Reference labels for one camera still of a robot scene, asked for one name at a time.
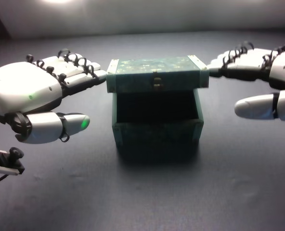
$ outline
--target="open box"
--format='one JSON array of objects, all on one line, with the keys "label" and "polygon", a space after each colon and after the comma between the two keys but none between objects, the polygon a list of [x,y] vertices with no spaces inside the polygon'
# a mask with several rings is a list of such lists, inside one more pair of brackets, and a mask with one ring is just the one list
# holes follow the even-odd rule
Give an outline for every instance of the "open box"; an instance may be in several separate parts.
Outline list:
[{"label": "open box", "polygon": [[112,60],[107,72],[118,148],[199,141],[204,120],[197,88],[208,87],[209,74],[196,56]]}]

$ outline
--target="white robotic hand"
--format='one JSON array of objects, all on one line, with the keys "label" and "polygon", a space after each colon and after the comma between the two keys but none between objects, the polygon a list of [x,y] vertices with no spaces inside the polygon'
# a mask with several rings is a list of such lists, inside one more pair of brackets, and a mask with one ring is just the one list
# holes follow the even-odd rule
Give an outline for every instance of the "white robotic hand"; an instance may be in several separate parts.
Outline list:
[{"label": "white robotic hand", "polygon": [[220,54],[208,68],[211,77],[225,76],[243,81],[261,79],[272,88],[282,90],[239,100],[234,110],[238,116],[249,119],[285,120],[285,45],[272,51],[244,42]]},{"label": "white robotic hand", "polygon": [[[68,49],[35,62],[32,55],[26,58],[27,62],[0,67],[0,122],[11,126],[19,142],[67,142],[71,135],[86,129],[90,119],[84,114],[51,110],[62,98],[105,82],[107,73]],[[18,171],[11,169],[13,163],[7,161],[10,156],[11,152],[0,150],[0,173],[17,175]]]}]

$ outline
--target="chest lid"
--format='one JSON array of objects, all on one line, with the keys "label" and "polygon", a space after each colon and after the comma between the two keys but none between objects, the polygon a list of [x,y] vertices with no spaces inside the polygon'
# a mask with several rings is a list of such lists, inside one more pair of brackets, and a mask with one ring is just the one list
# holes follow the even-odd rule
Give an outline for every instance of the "chest lid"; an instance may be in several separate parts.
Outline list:
[{"label": "chest lid", "polygon": [[209,71],[195,55],[163,59],[113,59],[107,72],[109,93],[185,91],[209,85]]}]

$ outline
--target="white wall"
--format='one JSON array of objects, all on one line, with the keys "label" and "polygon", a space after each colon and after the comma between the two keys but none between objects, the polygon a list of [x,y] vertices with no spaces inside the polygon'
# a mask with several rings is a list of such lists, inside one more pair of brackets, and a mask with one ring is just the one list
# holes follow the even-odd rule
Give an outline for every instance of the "white wall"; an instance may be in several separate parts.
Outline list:
[{"label": "white wall", "polygon": [[0,0],[13,38],[285,27],[285,0]]}]

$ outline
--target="table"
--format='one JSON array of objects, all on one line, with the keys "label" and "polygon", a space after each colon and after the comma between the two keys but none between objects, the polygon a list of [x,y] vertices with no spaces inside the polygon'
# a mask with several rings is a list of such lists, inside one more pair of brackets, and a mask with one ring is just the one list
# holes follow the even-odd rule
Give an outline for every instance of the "table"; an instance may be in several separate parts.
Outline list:
[{"label": "table", "polygon": [[[0,66],[67,47],[107,69],[113,58],[195,54],[208,64],[243,40],[272,49],[279,32],[196,32],[0,41]],[[88,129],[67,143],[17,142],[0,124],[0,149],[25,152],[23,175],[0,183],[0,231],[285,230],[285,122],[234,114],[267,83],[210,79],[199,89],[205,119],[195,158],[134,164],[118,155],[106,83],[66,97],[55,112],[84,113]]]}]

